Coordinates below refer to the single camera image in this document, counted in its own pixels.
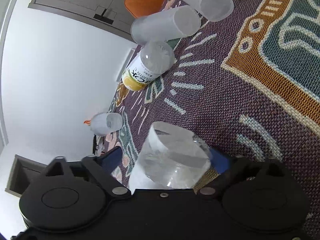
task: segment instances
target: carpet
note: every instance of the carpet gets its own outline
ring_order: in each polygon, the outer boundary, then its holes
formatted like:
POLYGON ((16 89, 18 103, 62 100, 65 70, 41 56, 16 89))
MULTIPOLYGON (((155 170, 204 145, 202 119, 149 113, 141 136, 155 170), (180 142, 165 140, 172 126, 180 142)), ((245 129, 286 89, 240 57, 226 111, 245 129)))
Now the carpet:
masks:
POLYGON ((201 17, 170 41, 172 69, 144 90, 119 84, 110 111, 124 126, 104 138, 123 150, 112 174, 127 185, 152 122, 169 122, 227 154, 285 163, 311 201, 304 230, 320 239, 320 0, 233 2, 226 19, 201 17))

